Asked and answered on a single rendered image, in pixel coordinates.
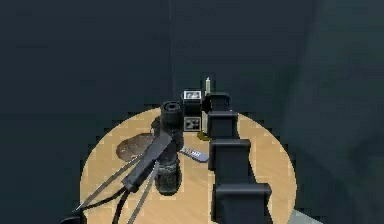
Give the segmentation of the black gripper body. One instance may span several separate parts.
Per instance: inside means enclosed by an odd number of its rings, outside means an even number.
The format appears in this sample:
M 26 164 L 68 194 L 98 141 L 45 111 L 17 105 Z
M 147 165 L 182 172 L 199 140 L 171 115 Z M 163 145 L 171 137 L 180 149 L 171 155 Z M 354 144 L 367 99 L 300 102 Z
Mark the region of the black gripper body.
M 167 101 L 161 105 L 160 109 L 158 135 L 146 148 L 136 166 L 122 180 L 122 184 L 129 191 L 138 191 L 150 175 L 155 162 L 164 152 L 175 150 L 178 154 L 184 146 L 181 104 L 178 101 Z

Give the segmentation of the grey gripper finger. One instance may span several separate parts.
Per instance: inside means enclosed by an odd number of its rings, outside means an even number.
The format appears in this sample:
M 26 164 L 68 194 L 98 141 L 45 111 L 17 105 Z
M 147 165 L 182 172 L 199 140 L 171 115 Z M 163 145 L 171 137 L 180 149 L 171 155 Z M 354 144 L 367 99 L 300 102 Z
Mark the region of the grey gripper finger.
M 96 190 L 89 195 L 76 209 L 72 211 L 72 214 L 63 219 L 60 224 L 86 224 L 86 217 L 84 215 L 84 211 L 98 207 L 102 204 L 105 204 L 109 201 L 112 201 L 116 199 L 118 196 L 120 196 L 124 192 L 124 188 L 121 188 L 116 193 L 114 193 L 109 198 L 103 199 L 100 202 L 92 204 L 92 201 L 106 188 L 108 187 L 113 181 L 115 181 L 119 176 L 121 176 L 126 170 L 128 170 L 130 167 L 135 165 L 140 159 L 142 158 L 142 155 L 138 155 L 135 158 L 128 161 L 123 167 L 121 167 L 118 171 L 116 171 L 113 175 L 111 175 L 106 181 L 104 181 L 102 184 L 100 184 Z
M 152 187 L 152 184 L 155 180 L 155 177 L 156 175 L 158 174 L 158 171 L 159 171 L 159 166 L 160 166 L 160 163 L 158 161 L 155 162 L 154 166 L 153 166 L 153 169 L 150 173 L 150 176 L 149 176 L 149 180 L 147 182 L 147 185 L 144 189 L 144 192 L 141 196 L 141 198 L 139 199 L 135 209 L 133 210 L 127 224 L 134 224 L 134 221 L 136 219 L 136 217 L 138 216 L 148 194 L 149 194 L 149 191 Z M 126 203 L 126 200 L 129 196 L 129 194 L 132 193 L 132 191 L 129 191 L 129 190 L 124 190 L 118 204 L 117 204 L 117 207 L 116 207 L 116 211 L 114 213 L 114 217 L 113 217 L 113 220 L 112 220 L 112 224 L 118 224 L 119 222 L 119 219 L 120 219 L 120 215 L 122 213 L 122 209 L 123 209 L 123 206 L 124 204 Z

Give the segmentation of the dark textured statue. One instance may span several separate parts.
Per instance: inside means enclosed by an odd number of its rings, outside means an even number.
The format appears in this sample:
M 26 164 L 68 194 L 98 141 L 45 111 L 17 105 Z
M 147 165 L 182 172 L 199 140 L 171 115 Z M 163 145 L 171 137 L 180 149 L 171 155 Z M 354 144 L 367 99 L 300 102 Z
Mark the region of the dark textured statue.
M 164 152 L 158 162 L 159 168 L 155 177 L 156 189 L 163 196 L 172 196 L 178 192 L 182 182 L 178 154 L 175 150 Z

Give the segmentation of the brown round dish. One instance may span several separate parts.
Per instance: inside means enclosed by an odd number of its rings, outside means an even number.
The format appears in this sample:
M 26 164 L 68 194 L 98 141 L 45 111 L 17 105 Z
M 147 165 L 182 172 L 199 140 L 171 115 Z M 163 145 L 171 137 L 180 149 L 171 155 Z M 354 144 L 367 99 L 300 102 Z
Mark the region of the brown round dish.
M 117 145 L 116 155 L 122 161 L 128 162 L 142 154 L 153 142 L 154 138 L 155 136 L 152 133 L 141 133 L 125 139 Z

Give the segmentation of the grey remote control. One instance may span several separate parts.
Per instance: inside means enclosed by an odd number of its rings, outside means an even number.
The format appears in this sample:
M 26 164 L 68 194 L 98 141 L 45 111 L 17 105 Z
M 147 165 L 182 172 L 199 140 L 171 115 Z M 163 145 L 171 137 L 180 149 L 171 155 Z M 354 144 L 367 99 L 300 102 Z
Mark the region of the grey remote control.
M 209 157 L 205 153 L 193 148 L 183 147 L 180 150 L 180 153 L 199 163 L 206 163 L 209 159 Z

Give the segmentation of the white candle gold holder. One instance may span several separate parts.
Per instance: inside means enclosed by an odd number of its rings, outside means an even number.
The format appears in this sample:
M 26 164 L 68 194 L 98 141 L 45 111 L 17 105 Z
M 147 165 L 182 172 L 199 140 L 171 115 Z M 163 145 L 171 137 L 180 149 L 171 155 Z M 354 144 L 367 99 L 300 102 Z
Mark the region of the white candle gold holder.
M 206 98 L 206 96 L 210 93 L 210 90 L 211 90 L 211 81 L 210 81 L 210 78 L 207 77 L 205 80 L 204 91 L 202 93 L 202 99 Z M 202 141 L 208 141 L 209 137 L 206 131 L 207 131 L 207 113 L 202 112 L 201 131 L 197 134 L 197 137 Z

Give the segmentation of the round wooden table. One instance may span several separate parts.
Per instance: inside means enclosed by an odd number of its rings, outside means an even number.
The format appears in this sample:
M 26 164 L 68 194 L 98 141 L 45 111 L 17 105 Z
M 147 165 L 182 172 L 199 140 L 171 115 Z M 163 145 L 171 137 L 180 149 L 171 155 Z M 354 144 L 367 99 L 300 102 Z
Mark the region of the round wooden table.
M 112 174 L 125 165 L 116 155 L 123 140 L 150 131 L 151 122 L 160 114 L 158 108 L 135 115 L 104 136 L 90 153 L 82 171 L 80 199 L 85 200 Z M 296 178 L 290 158 L 279 141 L 264 127 L 240 115 L 238 133 L 251 141 L 250 159 L 256 180 L 272 188 L 269 211 L 273 224 L 287 224 L 295 206 Z M 214 175 L 205 163 L 184 155 L 179 157 L 182 185 L 171 196 L 152 188 L 134 224 L 215 224 L 210 205 Z

